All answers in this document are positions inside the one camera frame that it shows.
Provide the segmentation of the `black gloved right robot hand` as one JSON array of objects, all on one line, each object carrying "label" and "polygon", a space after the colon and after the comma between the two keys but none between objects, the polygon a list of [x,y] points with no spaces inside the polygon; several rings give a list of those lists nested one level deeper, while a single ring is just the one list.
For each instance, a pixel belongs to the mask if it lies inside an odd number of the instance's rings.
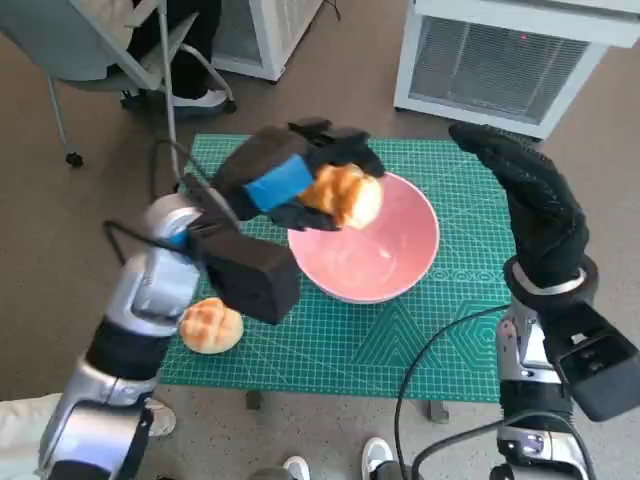
[{"label": "black gloved right robot hand", "polygon": [[528,280],[547,288],[575,279],[589,230],[582,207],[552,160],[529,141],[488,125],[455,123],[449,135],[504,189],[518,263]]}]

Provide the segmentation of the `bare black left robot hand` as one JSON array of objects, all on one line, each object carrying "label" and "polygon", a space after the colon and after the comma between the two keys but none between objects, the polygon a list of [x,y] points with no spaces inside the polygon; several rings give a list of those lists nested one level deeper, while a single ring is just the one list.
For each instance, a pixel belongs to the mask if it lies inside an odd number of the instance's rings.
[{"label": "bare black left robot hand", "polygon": [[353,165],[371,178],[383,177],[385,167],[368,139],[362,129],[335,127],[321,117],[267,126],[236,148],[208,181],[242,221],[264,214],[290,230],[338,231],[346,213],[326,204],[336,195],[327,194],[319,206],[307,191],[337,167]]}]

